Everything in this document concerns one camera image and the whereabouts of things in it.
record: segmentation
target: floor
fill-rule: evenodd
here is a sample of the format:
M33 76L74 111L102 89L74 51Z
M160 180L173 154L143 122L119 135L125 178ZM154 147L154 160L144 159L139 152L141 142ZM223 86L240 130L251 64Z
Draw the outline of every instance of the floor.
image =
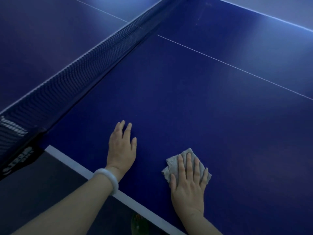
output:
M313 29L313 0L225 1ZM43 154L33 164L0 181L0 234L12 233L85 181L55 158ZM110 197L88 234L131 234L132 214L131 209ZM160 233L151 227L151 234Z

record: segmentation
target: person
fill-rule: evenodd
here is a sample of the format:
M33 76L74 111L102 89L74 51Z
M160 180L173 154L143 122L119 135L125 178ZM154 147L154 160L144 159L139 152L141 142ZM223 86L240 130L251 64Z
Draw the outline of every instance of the person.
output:
M109 152L105 169L119 182L130 169L136 158L137 139L131 138L129 123L123 133L125 121L117 123L109 140ZM203 194L206 187L208 170L200 183L199 159L195 161L195 171L191 164L191 155L187 155L185 169L182 156L178 158L179 184L172 174L171 200L178 217L189 235L221 234L203 216ZM63 200L29 221L15 231L13 235L83 235L88 232L100 208L113 190L113 184L104 174L93 178L69 194Z

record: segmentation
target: folded rag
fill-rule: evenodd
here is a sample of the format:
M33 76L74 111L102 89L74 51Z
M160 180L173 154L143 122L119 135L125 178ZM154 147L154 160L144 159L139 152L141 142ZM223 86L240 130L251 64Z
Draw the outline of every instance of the folded rag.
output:
M186 162L187 162L187 153L191 154L191 162L193 165L193 171L195 170L195 158L197 158L197 156L194 154L194 152L191 150L191 148L188 148L187 150L183 151L181 153L182 158L184 160L184 166L186 168ZM167 167L164 168L164 170L162 171L162 174L164 175L165 179L168 181L168 183L170 183L171 181L171 174L174 174L176 177L176 182L178 185L179 182L179 176L178 176L178 155L170 157L168 159L166 159L167 162ZM200 162L200 182L202 181L203 178L203 174L204 174L204 170L205 167L203 166L203 164ZM207 184L209 183L209 180L211 179L211 174L208 174L208 179L207 179Z

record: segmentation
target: bracelet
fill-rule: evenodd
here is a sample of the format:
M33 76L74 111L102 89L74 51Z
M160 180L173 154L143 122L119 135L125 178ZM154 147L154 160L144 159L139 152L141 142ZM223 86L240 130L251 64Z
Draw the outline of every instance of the bracelet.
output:
M96 170L93 177L96 174L104 174L110 180L110 182L112 183L112 186L113 186L113 191L110 194L111 196L117 193L118 182L117 182L115 175L113 175L110 171L108 171L107 169L104 169L104 168L100 168L100 169Z

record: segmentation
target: foot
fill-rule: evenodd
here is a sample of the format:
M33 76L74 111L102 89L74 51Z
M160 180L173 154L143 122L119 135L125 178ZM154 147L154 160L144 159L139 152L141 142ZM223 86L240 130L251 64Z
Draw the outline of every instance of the foot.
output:
M131 218L132 235L149 235L148 221L140 214L134 214Z

